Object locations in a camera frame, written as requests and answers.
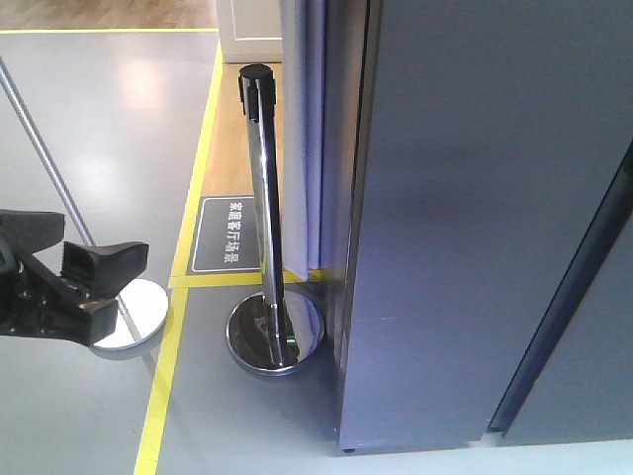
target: gray cabinet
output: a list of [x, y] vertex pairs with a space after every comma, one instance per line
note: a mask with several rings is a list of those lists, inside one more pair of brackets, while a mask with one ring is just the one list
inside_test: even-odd
[[[340, 446], [460, 446], [488, 429], [633, 137], [633, 5], [379, 3], [347, 105], [358, 31], [328, 32]], [[327, 118], [354, 107], [352, 154]]]

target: gray panel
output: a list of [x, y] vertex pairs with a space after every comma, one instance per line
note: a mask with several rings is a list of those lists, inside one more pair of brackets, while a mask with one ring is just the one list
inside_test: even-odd
[[507, 432], [508, 443], [631, 437], [631, 276], [629, 220]]
[[385, 2], [341, 446], [478, 439], [633, 130], [633, 6]]

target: wooden floor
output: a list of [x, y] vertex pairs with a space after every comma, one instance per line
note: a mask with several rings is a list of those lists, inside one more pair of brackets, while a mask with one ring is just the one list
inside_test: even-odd
[[0, 0], [0, 30], [217, 27], [216, 0]]
[[[275, 129], [278, 175], [283, 176], [284, 99], [281, 64], [273, 68], [277, 90]], [[203, 196], [249, 195], [253, 192], [246, 120], [242, 113], [237, 77], [244, 64], [225, 64], [218, 112], [214, 120]]]

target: stanchion base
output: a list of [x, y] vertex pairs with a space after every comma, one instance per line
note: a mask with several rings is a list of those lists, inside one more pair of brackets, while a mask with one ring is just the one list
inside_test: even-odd
[[122, 350], [137, 346], [150, 339], [165, 323], [169, 302], [167, 294], [158, 284], [144, 279], [135, 279], [120, 294], [126, 304], [140, 339], [134, 339], [119, 312], [115, 332], [97, 341], [97, 349]]
[[323, 319], [308, 297], [286, 291], [284, 301], [288, 352], [292, 361], [283, 368], [275, 366], [272, 361], [261, 293], [243, 300], [228, 318], [228, 349], [235, 361], [246, 369], [266, 376], [290, 374], [299, 369], [323, 339]]

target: yellow floor line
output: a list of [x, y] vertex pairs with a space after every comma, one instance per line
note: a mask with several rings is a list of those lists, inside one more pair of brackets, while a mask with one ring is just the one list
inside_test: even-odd
[[0, 35], [23, 35], [29, 33], [208, 33], [218, 32], [217, 28], [103, 28], [79, 30], [0, 30]]
[[[285, 271], [284, 282], [287, 284], [295, 284], [301, 282], [320, 282], [321, 271], [312, 270], [308, 281], [303, 280], [296, 274]], [[200, 288], [200, 287], [222, 287], [229, 285], [256, 285], [261, 284], [261, 272], [233, 272], [223, 274], [200, 274], [200, 275], [182, 275], [172, 277], [169, 280], [170, 289], [181, 288]]]
[[171, 294], [171, 311], [158, 353], [145, 423], [136, 456], [135, 475], [154, 475], [158, 467], [158, 454], [167, 419], [167, 407], [171, 396], [188, 296], [188, 289], [175, 289]]
[[[186, 257], [184, 260], [185, 265], [189, 259], [193, 236], [191, 226], [192, 222], [193, 225], [195, 225], [196, 214], [198, 212], [202, 180], [204, 178], [208, 159], [207, 155], [209, 153], [209, 140], [211, 139], [214, 115], [218, 106], [218, 92], [220, 91], [222, 72], [223, 56], [220, 44], [218, 44], [209, 98], [207, 100], [203, 126], [198, 142], [196, 162], [194, 164], [187, 196], [185, 216], [180, 231], [176, 256], [174, 257], [174, 266], [176, 266], [177, 259], [179, 258], [183, 259]], [[147, 412], [145, 414], [145, 423], [143, 425], [138, 454], [136, 456], [135, 475], [155, 475], [156, 473], [158, 454], [160, 453], [162, 435], [167, 419], [167, 408], [171, 396], [171, 385], [173, 383], [178, 348], [180, 346], [180, 336], [182, 334], [182, 326], [187, 310], [188, 296], [189, 289], [186, 288], [174, 289], [171, 293], [171, 312], [167, 318], [163, 341], [160, 346], [160, 352], [158, 353], [156, 371], [154, 373], [154, 380], [149, 394], [149, 403], [147, 404]]]

